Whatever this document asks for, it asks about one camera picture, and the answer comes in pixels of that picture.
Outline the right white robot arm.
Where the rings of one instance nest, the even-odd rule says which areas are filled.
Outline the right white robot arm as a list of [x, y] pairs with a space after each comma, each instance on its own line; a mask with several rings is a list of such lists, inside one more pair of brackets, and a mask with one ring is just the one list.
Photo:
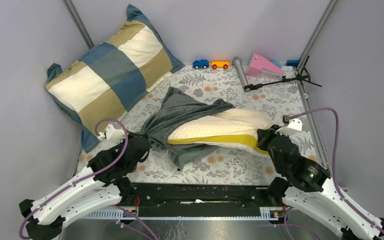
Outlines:
[[319, 163], [300, 154], [289, 136], [300, 132], [302, 122], [292, 119], [257, 130], [257, 147], [270, 156], [280, 174], [267, 188], [267, 201], [282, 203], [318, 221], [342, 240], [379, 240], [384, 236], [384, 218], [366, 211], [340, 187]]

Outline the cream pillow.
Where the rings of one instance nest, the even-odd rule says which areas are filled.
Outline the cream pillow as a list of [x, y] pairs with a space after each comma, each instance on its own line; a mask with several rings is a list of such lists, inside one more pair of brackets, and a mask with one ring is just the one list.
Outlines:
[[169, 135], [167, 143], [212, 145], [262, 157], [268, 153], [257, 147], [257, 130], [267, 130], [272, 125], [273, 120], [264, 112], [231, 108], [182, 124]]

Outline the zebra and grey pillowcase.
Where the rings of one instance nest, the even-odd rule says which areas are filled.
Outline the zebra and grey pillowcase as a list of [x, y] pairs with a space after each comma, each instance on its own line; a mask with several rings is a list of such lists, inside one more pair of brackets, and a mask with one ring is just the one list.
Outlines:
[[143, 123], [138, 133], [146, 135], [152, 148], [156, 151], [167, 150], [170, 160], [180, 171], [185, 164], [208, 156], [218, 147], [203, 143], [169, 144], [169, 135], [187, 122], [222, 113], [234, 107], [232, 103], [223, 99], [217, 99], [212, 104], [202, 103], [171, 86], [162, 100], [160, 110]]

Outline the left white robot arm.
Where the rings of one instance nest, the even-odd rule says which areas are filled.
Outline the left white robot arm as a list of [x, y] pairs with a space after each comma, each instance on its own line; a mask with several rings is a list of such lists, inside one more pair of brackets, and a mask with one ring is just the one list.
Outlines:
[[24, 220], [22, 240], [52, 240], [76, 220], [109, 206], [128, 206], [138, 201], [127, 174], [144, 162], [151, 145], [143, 134], [116, 129], [109, 124], [100, 139], [116, 145], [98, 152], [88, 164], [52, 193], [19, 203]]

